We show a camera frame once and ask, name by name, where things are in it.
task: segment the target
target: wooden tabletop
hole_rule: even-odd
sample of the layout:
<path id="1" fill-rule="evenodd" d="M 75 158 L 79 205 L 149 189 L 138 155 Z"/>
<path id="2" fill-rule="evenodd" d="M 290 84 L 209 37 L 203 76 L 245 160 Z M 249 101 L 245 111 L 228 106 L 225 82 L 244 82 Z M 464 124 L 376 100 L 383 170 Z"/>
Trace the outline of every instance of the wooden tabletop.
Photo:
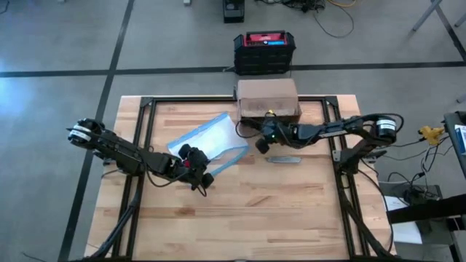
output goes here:
<path id="1" fill-rule="evenodd" d="M 133 140 L 140 99 L 122 97 L 116 115 L 114 131 L 129 141 Z M 342 117 L 360 114 L 354 95 L 338 95 L 338 99 Z M 301 109 L 300 122 L 323 122 L 319 103 L 301 103 Z M 234 103 L 158 103 L 151 144 L 155 151 L 167 152 L 170 141 L 225 111 L 236 119 Z M 360 139 L 346 138 L 349 147 Z M 207 198 L 179 182 L 156 188 L 145 181 L 133 259 L 347 259 L 328 141 L 301 150 L 273 145 L 262 155 L 255 140 L 248 141 L 247 156 L 217 175 Z M 265 160 L 266 156 L 283 155 L 299 156 L 302 161 L 272 164 Z M 366 166 L 360 165 L 360 169 L 377 181 Z M 355 180 L 364 222 L 388 247 L 390 226 L 382 198 L 367 178 L 356 175 Z M 119 173 L 102 180 L 85 255 L 95 252 L 115 226 L 124 184 L 125 176 Z M 128 231 L 126 226 L 122 253 Z"/>

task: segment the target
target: metal bracket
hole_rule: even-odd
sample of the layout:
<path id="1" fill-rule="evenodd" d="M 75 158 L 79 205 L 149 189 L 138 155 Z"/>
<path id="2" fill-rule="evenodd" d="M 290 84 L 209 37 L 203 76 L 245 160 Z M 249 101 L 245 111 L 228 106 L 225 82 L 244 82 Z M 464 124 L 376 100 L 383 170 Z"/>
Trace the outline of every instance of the metal bracket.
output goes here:
<path id="1" fill-rule="evenodd" d="M 341 159 L 341 150 L 333 150 L 332 157 L 335 162 L 340 162 Z"/>
<path id="2" fill-rule="evenodd" d="M 327 101 L 327 103 L 330 103 L 332 106 L 338 108 L 338 98 L 335 95 L 326 96 L 325 100 Z"/>
<path id="3" fill-rule="evenodd" d="M 151 97 L 143 97 L 143 98 L 141 98 L 141 103 L 139 104 L 139 106 L 140 106 L 140 107 L 146 107 L 146 106 L 148 106 L 153 100 L 154 100 L 154 98 L 151 98 Z"/>

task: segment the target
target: black plastic crate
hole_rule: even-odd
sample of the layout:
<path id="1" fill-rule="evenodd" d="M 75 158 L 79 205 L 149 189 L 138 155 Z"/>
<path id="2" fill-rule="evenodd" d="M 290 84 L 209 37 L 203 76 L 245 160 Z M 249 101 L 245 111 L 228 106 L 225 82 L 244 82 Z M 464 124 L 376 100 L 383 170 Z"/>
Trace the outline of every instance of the black plastic crate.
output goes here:
<path id="1" fill-rule="evenodd" d="M 281 40 L 250 41 L 251 36 L 280 35 Z M 248 32 L 234 39 L 234 68 L 239 75 L 283 74 L 290 70 L 294 37 L 285 31 Z"/>

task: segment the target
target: blue plastic bag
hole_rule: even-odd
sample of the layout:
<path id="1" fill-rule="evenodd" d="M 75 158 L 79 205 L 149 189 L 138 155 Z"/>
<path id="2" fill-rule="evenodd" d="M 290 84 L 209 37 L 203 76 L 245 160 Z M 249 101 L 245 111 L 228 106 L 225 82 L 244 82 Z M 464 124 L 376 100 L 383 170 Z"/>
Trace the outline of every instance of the blue plastic bag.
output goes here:
<path id="1" fill-rule="evenodd" d="M 226 112 L 168 143 L 167 147 L 171 154 L 178 156 L 178 151 L 186 143 L 204 151 L 210 160 L 207 172 L 214 177 L 240 160 L 249 150 L 248 142 L 238 136 Z"/>

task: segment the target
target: table leg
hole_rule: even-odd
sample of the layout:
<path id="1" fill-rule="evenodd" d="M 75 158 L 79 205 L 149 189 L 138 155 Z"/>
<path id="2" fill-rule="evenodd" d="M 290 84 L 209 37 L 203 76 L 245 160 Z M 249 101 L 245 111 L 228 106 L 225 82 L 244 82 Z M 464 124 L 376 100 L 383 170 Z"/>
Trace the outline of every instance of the table leg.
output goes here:
<path id="1" fill-rule="evenodd" d="M 454 24 L 454 26 L 458 27 L 465 21 L 466 21 L 466 13 L 463 16 L 461 16 L 461 18 L 458 20 L 458 22 Z"/>
<path id="2" fill-rule="evenodd" d="M 442 0 L 435 0 L 427 10 L 425 10 L 424 14 L 421 16 L 421 18 L 416 22 L 416 24 L 413 27 L 413 31 L 417 31 L 421 25 L 426 21 L 426 19 L 429 17 L 430 14 L 435 10 L 435 8 L 438 7 L 438 5 L 442 2 Z"/>

